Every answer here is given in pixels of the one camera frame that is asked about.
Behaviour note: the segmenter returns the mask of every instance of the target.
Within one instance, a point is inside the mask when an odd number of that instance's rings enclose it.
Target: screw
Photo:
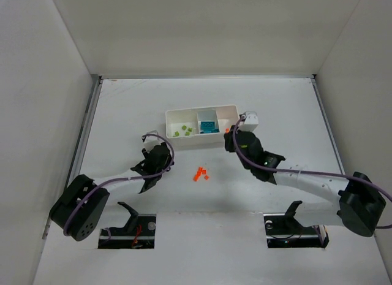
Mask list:
[[[272,221],[270,221],[270,220],[266,221],[265,222],[265,227],[266,227],[267,230],[271,230],[273,228],[272,227]]]
[[[148,223],[148,225],[147,225],[147,228],[150,230],[150,231],[152,231],[152,230],[155,230],[155,223],[154,222],[149,222]]]

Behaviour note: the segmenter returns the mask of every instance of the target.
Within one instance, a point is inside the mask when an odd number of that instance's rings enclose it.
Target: white wall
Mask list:
[[[91,77],[51,0],[0,0],[0,284],[29,284]]]
[[[93,74],[315,74],[359,0],[54,0]]]
[[[348,173],[358,170],[392,192],[392,0],[361,0],[317,75]],[[392,223],[386,207],[381,224]],[[377,243],[392,274],[392,230]]]

